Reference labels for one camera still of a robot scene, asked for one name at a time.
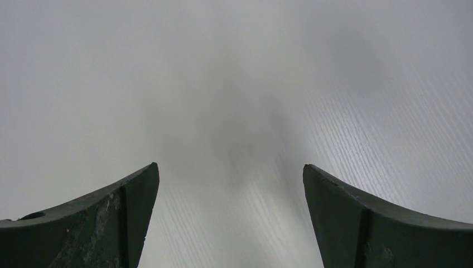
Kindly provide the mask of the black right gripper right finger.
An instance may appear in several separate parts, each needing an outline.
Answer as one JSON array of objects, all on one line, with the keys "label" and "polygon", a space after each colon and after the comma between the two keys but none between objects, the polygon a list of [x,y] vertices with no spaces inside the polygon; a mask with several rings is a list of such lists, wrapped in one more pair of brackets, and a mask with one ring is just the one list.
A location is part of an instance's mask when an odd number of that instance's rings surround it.
[{"label": "black right gripper right finger", "polygon": [[378,198],[320,168],[303,168],[324,267],[471,267],[472,224]]}]

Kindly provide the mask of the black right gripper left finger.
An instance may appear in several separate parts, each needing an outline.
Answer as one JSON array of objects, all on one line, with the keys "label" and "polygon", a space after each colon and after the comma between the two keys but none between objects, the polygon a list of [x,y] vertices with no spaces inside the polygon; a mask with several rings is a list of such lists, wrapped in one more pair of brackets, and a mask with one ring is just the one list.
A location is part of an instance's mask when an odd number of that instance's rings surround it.
[{"label": "black right gripper left finger", "polygon": [[151,163],[66,203],[1,220],[1,266],[137,267],[158,186]]}]

